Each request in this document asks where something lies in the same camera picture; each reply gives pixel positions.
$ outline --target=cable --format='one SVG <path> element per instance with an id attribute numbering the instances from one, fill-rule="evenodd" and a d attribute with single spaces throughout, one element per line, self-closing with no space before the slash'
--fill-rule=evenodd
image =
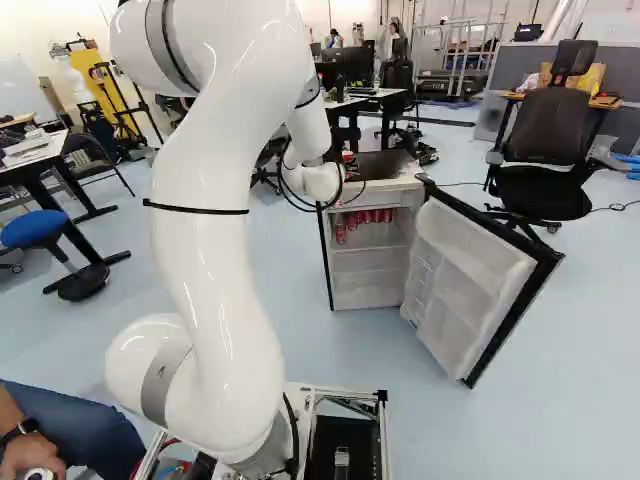
<path id="1" fill-rule="evenodd" d="M 284 399 L 284 405 L 287 407 L 287 414 L 289 415 L 289 423 L 291 424 L 291 436 L 293 440 L 293 456 L 292 462 L 293 465 L 287 465 L 287 470 L 289 470 L 289 474 L 291 478 L 298 477 L 298 469 L 300 468 L 300 437 L 298 436 L 298 424 L 296 420 L 296 415 L 291 407 L 291 403 L 289 403 L 289 399 L 287 398 L 287 394 L 283 393 L 282 398 Z"/>
<path id="2" fill-rule="evenodd" d="M 160 452 L 164 451 L 167 447 L 170 447 L 171 445 L 175 445 L 176 443 L 181 443 L 181 440 L 177 438 L 172 438 L 170 440 L 167 440 L 162 444 L 162 447 L 160 447 Z M 141 463 L 142 463 L 142 459 L 138 460 L 138 463 L 136 463 L 136 466 L 133 468 L 131 475 L 129 475 L 129 480 L 132 480 L 133 477 L 136 476 L 136 473 L 138 473 L 138 468 L 140 468 Z"/>
<path id="3" fill-rule="evenodd" d="M 460 183 L 448 183 L 445 185 L 436 184 L 436 187 L 457 187 L 458 185 L 480 185 L 484 186 L 484 183 L 480 182 L 460 182 Z"/>
<path id="4" fill-rule="evenodd" d="M 160 472 L 160 475 L 158 475 L 158 480 L 162 480 L 164 477 L 166 477 L 170 473 L 178 472 L 178 471 L 182 471 L 182 467 L 167 467 L 162 472 Z"/>
<path id="5" fill-rule="evenodd" d="M 342 205 L 349 205 L 351 202 L 355 202 L 360 197 L 360 195 L 364 193 L 365 188 L 367 188 L 366 180 L 362 182 L 362 189 L 358 192 L 358 194 L 355 197 L 353 197 L 351 200 L 347 200 L 346 202 L 343 202 Z"/>
<path id="6" fill-rule="evenodd" d="M 328 208 L 333 207 L 338 200 L 340 199 L 340 196 L 342 195 L 342 189 L 343 189 L 343 184 L 344 184 L 344 178 L 342 177 L 342 169 L 340 168 L 340 163 L 337 161 L 333 161 L 333 163 L 336 164 L 336 167 L 338 169 L 338 175 L 340 177 L 339 180 L 339 187 L 338 187 L 338 191 L 336 192 L 336 194 L 333 196 L 333 198 L 326 203 L 325 205 L 323 205 L 320 210 L 326 210 Z M 293 207 L 295 207 L 296 209 L 300 210 L 301 212 L 304 213 L 316 213 L 316 209 L 315 209 L 315 204 L 313 203 L 309 203 L 306 200 L 304 200 L 303 198 L 301 198 L 300 196 L 298 196 L 292 189 L 291 187 L 287 184 L 287 181 L 284 179 L 284 176 L 282 175 L 282 164 L 283 164 L 283 160 L 280 160 L 278 162 L 277 165 L 277 178 L 278 178 L 278 187 L 280 188 L 280 190 L 282 191 L 282 196 L 285 198 L 285 200 L 287 200 L 287 202 L 289 202 Z M 289 196 L 287 195 L 286 192 L 289 192 L 296 200 L 298 200 L 300 203 L 302 203 L 303 205 L 306 205 L 308 207 L 311 207 L 311 209 L 306 209 L 301 207 L 300 205 L 296 205 L 291 198 L 289 198 Z"/>
<path id="7" fill-rule="evenodd" d="M 614 212 L 624 212 L 628 207 L 630 207 L 631 205 L 635 205 L 637 203 L 640 203 L 640 200 L 634 200 L 633 202 L 629 202 L 629 203 L 625 203 L 625 204 L 612 203 L 608 207 L 594 208 L 593 210 L 591 210 L 589 212 L 589 214 L 594 213 L 594 212 L 599 212 L 601 210 L 612 210 Z"/>

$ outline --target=blue-gray floor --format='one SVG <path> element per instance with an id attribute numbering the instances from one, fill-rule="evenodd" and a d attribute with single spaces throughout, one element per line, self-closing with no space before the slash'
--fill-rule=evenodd
<path id="1" fill-rule="evenodd" d="M 361 126 L 377 122 L 361 119 Z M 429 169 L 439 183 L 484 178 L 490 145 L 473 141 L 471 128 L 422 130 L 441 152 Z M 76 305 L 42 296 L 63 269 L 37 252 L 22 275 L 0 278 L 0 378 L 110 401 L 102 368 L 111 338 L 141 315 L 173 310 L 148 248 L 141 197 L 149 169 L 137 163 L 124 173 L 139 197 L 129 197 L 116 179 L 94 184 L 94 202 L 120 210 L 81 225 L 102 253 L 133 252 L 112 268 L 105 291 Z M 586 190 L 596 206 L 640 199 L 640 183 L 610 172 L 597 173 Z M 489 201 L 475 186 L 449 191 L 479 208 Z M 60 199 L 81 212 L 65 194 Z M 314 215 L 259 186 L 251 231 L 257 291 L 288 378 L 388 389 L 397 479 L 637 479 L 640 207 L 597 212 L 544 235 L 567 258 L 472 392 L 443 375 L 397 309 L 329 311 Z M 136 423 L 148 439 L 153 429 Z"/>

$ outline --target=open fridge door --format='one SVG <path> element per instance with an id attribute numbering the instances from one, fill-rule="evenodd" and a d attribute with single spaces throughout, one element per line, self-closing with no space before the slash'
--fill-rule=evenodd
<path id="1" fill-rule="evenodd" d="M 426 192 L 400 312 L 447 374 L 473 388 L 563 255 L 432 182 Z"/>

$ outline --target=keyboard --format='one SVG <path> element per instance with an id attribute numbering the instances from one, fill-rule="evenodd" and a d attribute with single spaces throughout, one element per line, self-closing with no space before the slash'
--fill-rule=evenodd
<path id="1" fill-rule="evenodd" d="M 356 93 L 360 95 L 376 95 L 378 91 L 375 88 L 368 87 L 347 87 L 347 93 Z"/>

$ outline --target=white robotic arm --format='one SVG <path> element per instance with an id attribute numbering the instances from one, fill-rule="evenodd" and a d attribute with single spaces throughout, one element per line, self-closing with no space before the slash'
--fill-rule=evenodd
<path id="1" fill-rule="evenodd" d="M 197 100 L 156 157 L 147 202 L 179 313 L 118 335 L 107 385 L 224 463 L 255 459 L 282 418 L 285 378 L 248 258 L 252 169 L 286 122 L 295 188 L 326 201 L 342 178 L 335 164 L 301 166 L 331 143 L 306 29 L 291 0 L 131 0 L 111 23 L 111 48 L 136 83 Z"/>

